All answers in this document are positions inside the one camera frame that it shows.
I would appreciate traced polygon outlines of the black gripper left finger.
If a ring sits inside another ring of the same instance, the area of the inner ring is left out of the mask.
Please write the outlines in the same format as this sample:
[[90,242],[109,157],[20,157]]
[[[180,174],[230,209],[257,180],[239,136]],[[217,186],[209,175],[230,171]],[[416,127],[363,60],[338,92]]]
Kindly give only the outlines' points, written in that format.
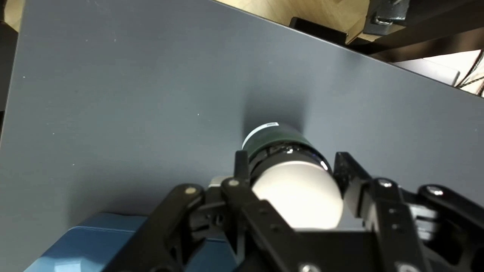
[[251,190],[250,160],[235,156],[235,172],[218,187],[176,186],[105,266],[105,272],[183,272],[208,239],[221,236],[239,272],[297,272],[289,243],[295,231]]

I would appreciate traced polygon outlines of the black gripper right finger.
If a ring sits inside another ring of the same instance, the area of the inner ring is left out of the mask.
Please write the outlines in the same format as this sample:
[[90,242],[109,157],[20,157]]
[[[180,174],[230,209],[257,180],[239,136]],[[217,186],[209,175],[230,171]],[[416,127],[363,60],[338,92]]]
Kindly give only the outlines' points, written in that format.
[[338,153],[345,206],[374,237],[377,272],[484,272],[484,207],[442,186],[416,192]]

